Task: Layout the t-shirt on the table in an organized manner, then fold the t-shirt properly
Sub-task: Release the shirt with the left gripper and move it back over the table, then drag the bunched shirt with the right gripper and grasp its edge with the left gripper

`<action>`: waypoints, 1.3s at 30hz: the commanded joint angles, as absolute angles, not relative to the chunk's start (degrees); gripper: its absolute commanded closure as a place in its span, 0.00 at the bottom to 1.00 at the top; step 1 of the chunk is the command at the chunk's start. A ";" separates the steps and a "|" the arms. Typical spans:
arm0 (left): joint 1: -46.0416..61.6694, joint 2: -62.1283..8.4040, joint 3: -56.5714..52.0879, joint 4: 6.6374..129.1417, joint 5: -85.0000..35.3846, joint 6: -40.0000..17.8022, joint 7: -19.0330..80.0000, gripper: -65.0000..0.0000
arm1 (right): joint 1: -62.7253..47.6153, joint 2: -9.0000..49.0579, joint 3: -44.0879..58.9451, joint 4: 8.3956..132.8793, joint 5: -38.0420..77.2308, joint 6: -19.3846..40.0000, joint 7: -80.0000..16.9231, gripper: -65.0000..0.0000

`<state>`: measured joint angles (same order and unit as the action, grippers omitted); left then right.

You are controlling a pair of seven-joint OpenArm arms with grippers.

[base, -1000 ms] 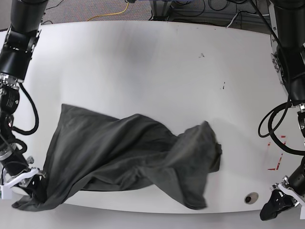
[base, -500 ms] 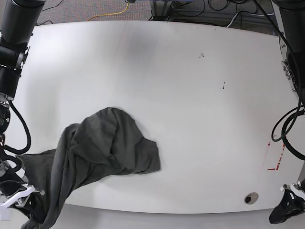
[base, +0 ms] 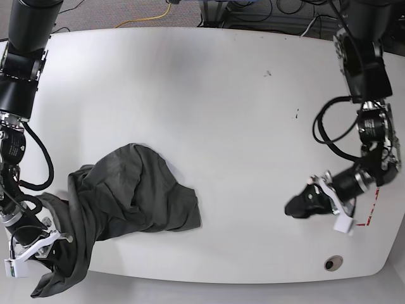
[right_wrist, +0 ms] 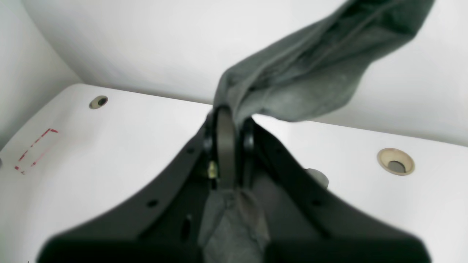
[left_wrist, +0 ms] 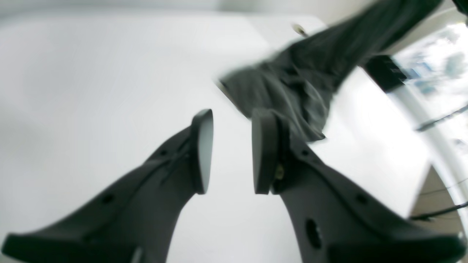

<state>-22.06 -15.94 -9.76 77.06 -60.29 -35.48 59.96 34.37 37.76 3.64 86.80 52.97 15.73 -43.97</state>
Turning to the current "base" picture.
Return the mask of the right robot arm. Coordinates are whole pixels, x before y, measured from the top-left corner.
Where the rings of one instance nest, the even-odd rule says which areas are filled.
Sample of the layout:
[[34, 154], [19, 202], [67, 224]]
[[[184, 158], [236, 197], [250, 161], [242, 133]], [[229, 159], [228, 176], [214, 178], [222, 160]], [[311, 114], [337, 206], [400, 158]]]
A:
[[[28, 122], [46, 62], [46, 45], [62, 5], [62, 1], [13, 1], [1, 56], [1, 219], [11, 233], [12, 246], [18, 243], [29, 248], [47, 241], [31, 259], [48, 267], [67, 264], [72, 241], [69, 236], [49, 232], [37, 217], [42, 202], [22, 190], [43, 191], [54, 179], [51, 157]], [[20, 178], [27, 134], [40, 147], [47, 163], [48, 178], [41, 184]]]

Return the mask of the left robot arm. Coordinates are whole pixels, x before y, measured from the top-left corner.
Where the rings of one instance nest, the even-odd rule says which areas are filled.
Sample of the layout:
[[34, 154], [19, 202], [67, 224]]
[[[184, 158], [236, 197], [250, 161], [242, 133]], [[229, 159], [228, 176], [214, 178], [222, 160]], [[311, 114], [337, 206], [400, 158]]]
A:
[[[349, 95], [328, 101], [315, 116], [312, 135], [337, 156], [352, 162], [352, 166], [332, 176], [325, 172], [312, 176], [303, 191], [285, 205], [284, 212], [295, 219], [313, 215], [337, 214], [352, 218], [358, 196], [372, 184], [382, 187], [391, 183], [401, 171], [401, 152], [396, 136], [392, 110], [386, 99], [392, 86], [383, 60], [382, 38], [389, 27], [392, 9], [397, 1], [343, 1], [340, 8], [330, 6], [337, 17], [338, 31], [333, 37]], [[323, 118], [337, 103], [358, 104], [356, 119], [361, 154], [343, 152], [325, 130]]]

